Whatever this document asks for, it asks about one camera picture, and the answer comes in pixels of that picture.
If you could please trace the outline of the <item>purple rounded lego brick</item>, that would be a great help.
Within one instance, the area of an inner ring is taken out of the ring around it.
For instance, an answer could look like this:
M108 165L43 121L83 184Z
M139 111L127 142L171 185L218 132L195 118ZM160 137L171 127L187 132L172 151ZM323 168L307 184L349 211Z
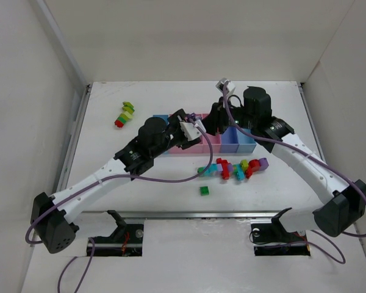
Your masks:
M201 115L197 115L195 113L191 113L191 114L187 114L185 120L187 122L192 122L192 121L197 121L197 120L201 120L202 116Z

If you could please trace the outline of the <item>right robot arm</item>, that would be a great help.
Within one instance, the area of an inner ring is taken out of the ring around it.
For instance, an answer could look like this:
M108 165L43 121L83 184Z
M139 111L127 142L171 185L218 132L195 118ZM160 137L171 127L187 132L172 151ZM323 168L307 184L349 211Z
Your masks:
M271 98L265 89L247 87L240 105L235 107L230 103L234 84L224 79L216 88L222 97L203 120L207 133L222 134L228 127L235 127L287 164L321 203L302 209L285 208L274 217L275 224L288 233L321 230L337 237L366 213L366 184L361 180L352 182L310 150L288 123L272 114Z

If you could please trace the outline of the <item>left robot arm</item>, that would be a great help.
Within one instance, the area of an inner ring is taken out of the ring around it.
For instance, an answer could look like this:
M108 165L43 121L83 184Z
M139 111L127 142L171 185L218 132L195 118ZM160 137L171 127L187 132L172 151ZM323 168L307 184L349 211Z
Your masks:
M30 229L51 253L66 249L75 239L79 225L75 219L109 192L141 178L156 157L172 147L190 148L200 143L204 125L195 114L179 109L167 120L148 118L138 134L105 165L71 187L49 196L34 198Z

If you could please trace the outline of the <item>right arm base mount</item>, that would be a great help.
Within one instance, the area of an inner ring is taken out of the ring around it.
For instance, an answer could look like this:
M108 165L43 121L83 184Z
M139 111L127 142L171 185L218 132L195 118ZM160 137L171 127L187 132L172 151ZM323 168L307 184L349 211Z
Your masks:
M310 256L306 237L287 232L280 223L280 217L289 210L284 209L271 218L250 221L249 240L255 256Z

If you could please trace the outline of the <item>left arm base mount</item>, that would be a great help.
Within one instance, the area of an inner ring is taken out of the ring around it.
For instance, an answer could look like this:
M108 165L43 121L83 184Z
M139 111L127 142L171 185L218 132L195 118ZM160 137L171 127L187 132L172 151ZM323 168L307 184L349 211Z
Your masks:
M115 210L82 214L82 227L91 240L87 254L100 257L138 257L142 255L145 221L122 217Z

